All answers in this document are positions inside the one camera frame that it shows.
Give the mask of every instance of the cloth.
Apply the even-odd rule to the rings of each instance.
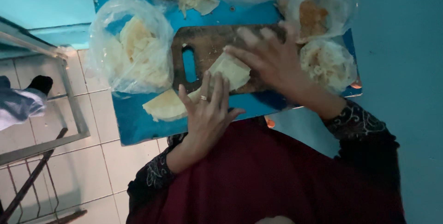
[[[9,79],[0,76],[0,131],[24,123],[28,117],[43,116],[47,96],[34,88],[12,89]]]
[[[179,175],[154,159],[129,184],[127,223],[405,223],[395,136],[351,101],[325,125],[340,138],[334,159],[251,120],[232,123]]]

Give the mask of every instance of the metal rack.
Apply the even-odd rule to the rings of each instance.
[[[68,129],[63,128],[55,140],[45,142],[42,144],[37,144],[37,145],[23,148],[23,149],[14,150],[14,151],[11,151],[8,153],[0,154],[0,166],[3,166],[3,165],[7,166],[7,170],[9,172],[9,176],[10,176],[12,185],[14,187],[14,192],[15,192],[15,198],[12,200],[12,202],[9,204],[9,206],[6,209],[3,209],[3,207],[0,204],[0,224],[8,223],[9,218],[11,217],[11,215],[14,213],[14,211],[18,207],[20,208],[20,211],[21,211],[18,223],[26,223],[29,221],[34,221],[34,220],[37,220],[39,218],[43,218],[43,217],[46,217],[49,215],[53,215],[55,217],[55,220],[49,222],[49,224],[69,223],[69,222],[85,215],[87,211],[83,210],[83,211],[75,212],[74,214],[68,215],[63,218],[58,218],[57,207],[59,204],[59,200],[58,200],[57,191],[56,191],[54,182],[52,180],[51,171],[49,169],[47,162],[51,158],[51,155],[53,154],[54,149],[56,147],[59,147],[64,144],[89,137],[90,133],[89,133],[88,127],[86,125],[85,119],[83,118],[83,116],[81,114],[80,106],[77,102],[77,99],[74,97],[71,85],[69,83],[68,74],[66,72],[67,56],[63,53],[58,52],[57,48],[55,46],[49,45],[47,43],[44,43],[41,40],[38,40],[37,38],[30,35],[25,29],[22,29],[19,26],[15,26],[14,24],[9,23],[7,20],[5,20],[1,17],[0,17],[0,43],[15,46],[15,47],[26,48],[29,50],[29,54],[34,54],[34,55],[35,54],[44,54],[47,56],[48,59],[55,60],[55,62],[58,64],[58,68],[59,68],[59,71],[60,71],[60,74],[61,74],[61,77],[63,80],[63,85],[65,87],[66,94],[52,97],[52,98],[48,98],[48,101],[58,99],[58,98],[67,97],[71,111],[72,111],[72,115],[74,117],[75,125],[76,125],[77,131],[78,131],[78,133],[75,135],[65,137],[64,135],[66,134]],[[18,57],[8,57],[6,59],[16,59],[16,58],[18,58]],[[40,160],[40,162],[38,163],[38,165],[34,169],[34,171],[31,172],[29,169],[28,159],[35,157],[35,156],[39,156],[39,155],[42,155],[43,158]],[[17,191],[17,187],[14,182],[14,178],[12,176],[11,168],[10,168],[10,164],[13,162],[17,162],[17,161],[24,161],[24,163],[27,167],[28,174],[29,174],[29,178],[26,180],[26,182],[21,187],[21,189],[18,191]],[[45,215],[40,215],[41,206],[40,206],[40,201],[38,198],[38,194],[37,194],[37,190],[34,185],[34,182],[37,179],[37,177],[40,175],[41,171],[43,170],[43,168],[45,166],[47,168],[47,173],[48,173],[51,185],[52,185],[52,190],[54,192],[57,204],[52,212],[45,214]],[[34,196],[36,197],[36,202],[37,202],[37,206],[38,206],[37,216],[33,219],[21,222],[21,218],[23,216],[23,208],[21,205],[21,200],[23,200],[23,198],[28,193],[28,191],[31,187],[33,188]]]

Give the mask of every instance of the blue board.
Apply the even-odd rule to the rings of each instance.
[[[95,0],[96,10],[108,0]],[[187,11],[186,19],[183,18],[178,8],[165,14],[166,18],[176,32],[181,27],[226,25],[226,24],[273,24],[277,23],[281,16],[273,5],[266,2],[252,7],[238,7],[230,10],[231,5],[224,1],[210,14],[201,16],[195,10]],[[355,58],[355,49],[352,41],[351,30],[343,36],[343,42],[349,52]],[[357,96],[362,93],[361,89],[348,87],[343,96]],[[172,134],[187,131],[187,118],[173,122],[154,122],[142,108],[142,104],[153,99],[158,94],[125,94],[113,92],[113,102],[117,117],[120,140],[123,145],[132,145],[141,141],[147,141],[158,137],[166,137]],[[256,116],[279,112],[283,109],[296,107],[288,105],[284,97],[273,91],[252,94],[230,96],[230,106],[246,110],[238,119],[247,119]]]

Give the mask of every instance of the blue white fabric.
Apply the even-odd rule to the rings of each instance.
[[[12,89],[9,79],[0,76],[0,131],[24,123],[28,117],[43,116],[47,96],[34,88]]]

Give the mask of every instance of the black sleeve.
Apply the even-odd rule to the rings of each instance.
[[[168,137],[169,147],[141,168],[134,181],[128,184],[129,211],[147,204],[174,180],[175,174],[166,164],[166,155],[182,142],[185,134]]]
[[[340,140],[336,160],[356,167],[381,185],[400,189],[397,157],[400,145],[384,122],[347,100],[341,114],[325,125]]]

